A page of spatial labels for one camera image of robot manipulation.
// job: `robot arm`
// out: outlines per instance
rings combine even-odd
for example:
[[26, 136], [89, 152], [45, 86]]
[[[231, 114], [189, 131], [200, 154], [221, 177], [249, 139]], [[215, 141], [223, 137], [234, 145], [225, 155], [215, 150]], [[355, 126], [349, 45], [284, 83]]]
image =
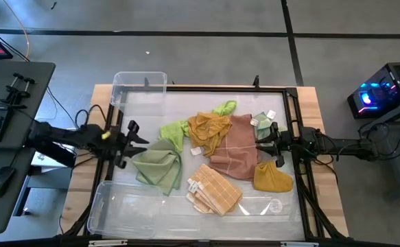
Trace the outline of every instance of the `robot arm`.
[[130, 121], [128, 129], [127, 135], [120, 132], [118, 128], [104, 131], [96, 124], [84, 125], [78, 130], [65, 130], [52, 127], [47, 122], [34, 121], [25, 145], [35, 148], [41, 154], [67, 167], [74, 166], [75, 155], [58, 144], [88, 150], [96, 156], [101, 156], [104, 151], [109, 151], [116, 156], [115, 165], [124, 168], [126, 165], [122, 161], [124, 156], [133, 157], [135, 154], [146, 151], [146, 148], [133, 147], [131, 142], [148, 143], [137, 135], [139, 125], [135, 121]]

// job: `salmon towel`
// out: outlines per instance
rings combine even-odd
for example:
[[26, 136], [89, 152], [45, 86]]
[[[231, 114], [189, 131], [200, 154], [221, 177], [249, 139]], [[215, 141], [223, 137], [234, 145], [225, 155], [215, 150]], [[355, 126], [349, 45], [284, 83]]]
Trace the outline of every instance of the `salmon towel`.
[[230, 116], [232, 126], [211, 156], [209, 166], [239, 179], [253, 178], [259, 163], [252, 116]]

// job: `clear plastic bin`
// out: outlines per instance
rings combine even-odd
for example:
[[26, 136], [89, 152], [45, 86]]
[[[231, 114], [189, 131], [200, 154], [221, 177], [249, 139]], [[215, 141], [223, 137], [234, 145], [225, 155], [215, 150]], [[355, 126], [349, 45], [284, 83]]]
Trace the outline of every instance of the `clear plastic bin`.
[[87, 228], [93, 234], [149, 239], [155, 235], [163, 203], [160, 188], [104, 181], [91, 206]]
[[119, 72], [113, 80], [110, 102], [129, 115], [162, 115], [166, 84], [163, 72]]

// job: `clothing tag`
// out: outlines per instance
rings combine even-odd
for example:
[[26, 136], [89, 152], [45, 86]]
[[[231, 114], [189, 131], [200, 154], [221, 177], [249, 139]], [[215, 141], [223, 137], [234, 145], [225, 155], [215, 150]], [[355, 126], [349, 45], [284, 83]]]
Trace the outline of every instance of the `clothing tag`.
[[253, 126], [257, 126], [258, 123], [259, 122], [256, 119], [251, 119], [250, 120], [250, 124], [253, 125]]
[[198, 189], [198, 183], [196, 181], [194, 181], [193, 183], [191, 183], [191, 185], [189, 186], [188, 190], [191, 193], [195, 193]]
[[200, 147], [191, 148], [191, 153], [192, 155], [199, 155], [201, 154], [201, 148]]
[[269, 110], [267, 113], [267, 117], [271, 120], [274, 119], [274, 117], [276, 116], [276, 112], [274, 112], [273, 110]]

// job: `light green towel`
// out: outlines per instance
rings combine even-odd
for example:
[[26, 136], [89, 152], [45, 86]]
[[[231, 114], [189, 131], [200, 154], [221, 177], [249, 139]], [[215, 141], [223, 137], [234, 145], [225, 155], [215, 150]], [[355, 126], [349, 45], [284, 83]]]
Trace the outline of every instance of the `light green towel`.
[[[257, 120], [257, 126], [256, 126], [256, 140], [260, 140], [263, 138], [266, 138], [270, 135], [270, 126], [273, 122], [273, 120], [269, 119], [267, 115], [262, 112], [259, 113], [258, 115], [254, 116], [253, 119]], [[271, 143], [262, 143], [260, 144], [261, 146], [270, 146], [272, 145]]]
[[214, 108], [212, 113], [218, 114], [220, 117], [230, 115], [236, 108], [236, 100], [228, 100], [226, 103]]
[[134, 158], [132, 163], [139, 170], [136, 177], [138, 181], [160, 187], [166, 196], [172, 188], [180, 189], [181, 157], [169, 140], [158, 140]]
[[178, 153], [183, 152], [183, 121], [175, 121], [160, 128], [158, 139], [168, 139]]

